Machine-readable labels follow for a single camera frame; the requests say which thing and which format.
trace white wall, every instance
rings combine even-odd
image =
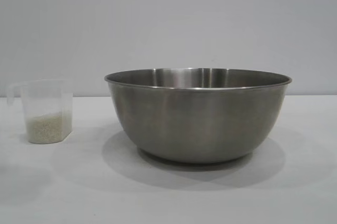
[[[9,82],[152,67],[284,73],[288,94],[337,94],[336,0],[0,0],[0,94]]]

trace metal mixing bowl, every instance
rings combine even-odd
[[[121,125],[142,150],[187,163],[246,155],[273,128],[291,78],[229,69],[150,69],[107,75]]]

